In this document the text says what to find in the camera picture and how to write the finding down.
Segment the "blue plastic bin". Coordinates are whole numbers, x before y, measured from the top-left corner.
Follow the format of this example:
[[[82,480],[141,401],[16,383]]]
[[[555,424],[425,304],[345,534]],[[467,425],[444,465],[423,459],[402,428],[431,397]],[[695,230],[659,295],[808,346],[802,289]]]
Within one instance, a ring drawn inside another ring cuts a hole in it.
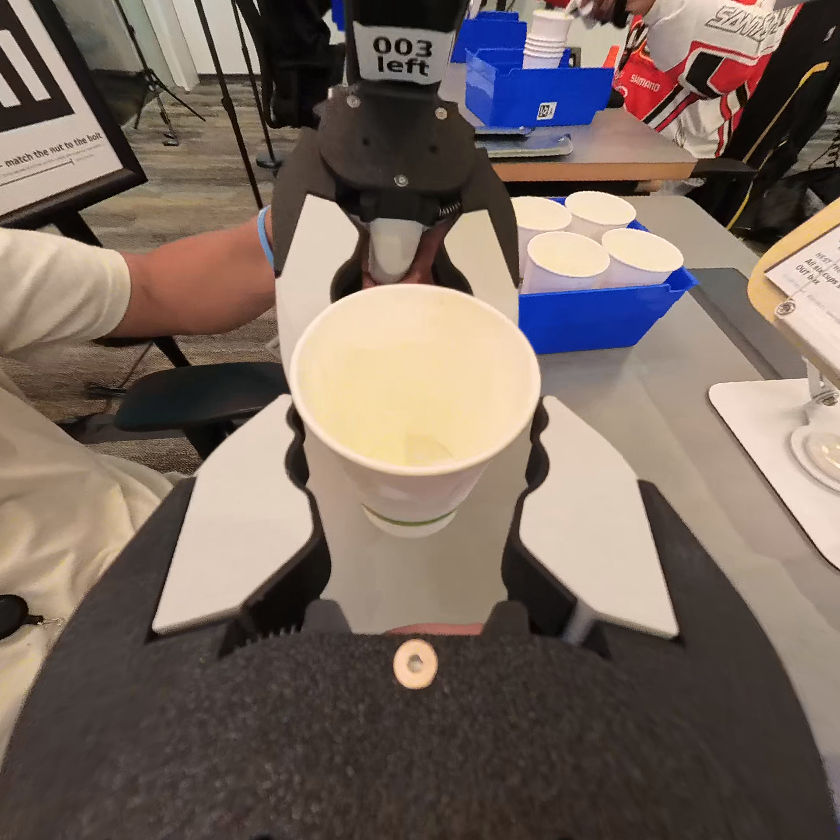
[[[461,25],[449,61],[465,64],[468,53],[482,49],[522,51],[527,33],[528,24],[516,12],[480,12]]]
[[[628,227],[648,231],[637,220]],[[685,258],[658,286],[524,295],[520,279],[518,324],[538,354],[632,347],[697,284]]]
[[[524,69],[522,49],[467,51],[465,106],[491,128],[590,124],[613,90],[614,68]]]

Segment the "printed instruction sheet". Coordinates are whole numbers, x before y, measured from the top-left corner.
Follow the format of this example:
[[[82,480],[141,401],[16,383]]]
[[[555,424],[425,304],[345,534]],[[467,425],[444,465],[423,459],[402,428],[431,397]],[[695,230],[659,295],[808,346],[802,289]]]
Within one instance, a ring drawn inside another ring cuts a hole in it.
[[[839,226],[797,249],[765,275],[788,297],[799,296],[811,308],[838,320]]]

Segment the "grey tray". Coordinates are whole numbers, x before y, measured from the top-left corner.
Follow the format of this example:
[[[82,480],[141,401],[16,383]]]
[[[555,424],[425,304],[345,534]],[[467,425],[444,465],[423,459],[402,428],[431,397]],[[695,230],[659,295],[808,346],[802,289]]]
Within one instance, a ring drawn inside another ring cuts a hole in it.
[[[562,130],[526,133],[477,133],[476,147],[493,161],[565,158],[574,151],[571,135]]]

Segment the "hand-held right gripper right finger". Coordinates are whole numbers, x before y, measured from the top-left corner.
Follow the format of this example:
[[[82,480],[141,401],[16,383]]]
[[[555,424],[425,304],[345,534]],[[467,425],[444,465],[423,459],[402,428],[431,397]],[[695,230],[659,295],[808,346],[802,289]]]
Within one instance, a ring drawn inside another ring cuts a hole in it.
[[[529,440],[504,585],[531,630],[576,646],[600,624],[677,638],[642,492],[625,458],[551,395],[538,404]]]

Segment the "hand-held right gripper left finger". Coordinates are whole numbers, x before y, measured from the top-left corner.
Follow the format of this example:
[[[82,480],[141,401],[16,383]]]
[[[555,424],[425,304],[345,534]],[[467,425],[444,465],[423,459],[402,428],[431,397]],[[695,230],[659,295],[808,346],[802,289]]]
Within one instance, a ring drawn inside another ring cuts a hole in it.
[[[235,620],[247,637],[300,628],[330,577],[305,430],[282,395],[196,473],[151,630]]]

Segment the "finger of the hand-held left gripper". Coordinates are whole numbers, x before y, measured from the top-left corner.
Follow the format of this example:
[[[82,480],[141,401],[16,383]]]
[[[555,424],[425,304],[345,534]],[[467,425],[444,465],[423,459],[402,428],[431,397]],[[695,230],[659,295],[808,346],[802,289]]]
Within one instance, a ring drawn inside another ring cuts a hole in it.
[[[435,283],[475,298],[516,298],[517,284],[487,210],[462,214],[435,257]]]
[[[313,195],[305,198],[286,262],[276,279],[278,351],[289,385],[299,339],[331,305],[333,280],[356,255],[360,238],[360,230],[338,204]]]

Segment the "person's left forearm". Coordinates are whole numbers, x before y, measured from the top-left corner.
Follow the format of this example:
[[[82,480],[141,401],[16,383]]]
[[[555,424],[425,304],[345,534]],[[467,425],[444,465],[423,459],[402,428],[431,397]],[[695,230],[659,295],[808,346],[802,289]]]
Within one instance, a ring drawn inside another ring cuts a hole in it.
[[[215,335],[239,329],[275,306],[275,271],[259,245],[257,216],[145,254],[122,253],[129,305],[110,338]]]

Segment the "black framed poster sign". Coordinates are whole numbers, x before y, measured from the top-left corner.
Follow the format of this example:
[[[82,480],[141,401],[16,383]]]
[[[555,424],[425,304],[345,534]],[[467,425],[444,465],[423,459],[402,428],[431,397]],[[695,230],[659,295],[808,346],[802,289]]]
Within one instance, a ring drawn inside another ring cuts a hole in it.
[[[147,182],[53,2],[1,2],[1,222],[33,229]]]

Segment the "white document stand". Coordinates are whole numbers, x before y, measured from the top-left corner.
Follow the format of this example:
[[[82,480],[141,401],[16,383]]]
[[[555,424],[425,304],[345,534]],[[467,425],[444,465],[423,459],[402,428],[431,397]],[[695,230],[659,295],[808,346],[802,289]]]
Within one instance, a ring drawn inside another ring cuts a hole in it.
[[[817,552],[839,566],[838,300],[819,303],[773,292],[749,301],[783,350],[805,339],[798,379],[723,382],[710,403]]]

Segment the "stack of nested white cups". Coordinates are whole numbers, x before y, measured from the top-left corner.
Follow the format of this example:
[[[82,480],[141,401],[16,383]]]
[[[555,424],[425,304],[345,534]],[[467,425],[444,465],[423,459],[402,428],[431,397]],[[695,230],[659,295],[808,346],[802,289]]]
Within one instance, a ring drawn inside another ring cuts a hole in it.
[[[561,8],[535,10],[523,48],[521,68],[559,68],[568,46],[573,20],[573,16]]]

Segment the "black jacket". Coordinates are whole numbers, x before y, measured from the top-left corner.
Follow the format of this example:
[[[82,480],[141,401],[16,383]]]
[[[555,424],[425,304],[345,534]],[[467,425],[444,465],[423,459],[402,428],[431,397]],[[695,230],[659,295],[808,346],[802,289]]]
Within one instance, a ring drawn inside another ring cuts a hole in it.
[[[767,192],[823,125],[838,86],[838,57],[837,31],[820,49],[779,49],[722,156],[752,173],[714,174],[690,191],[689,199],[731,231],[750,229]]]

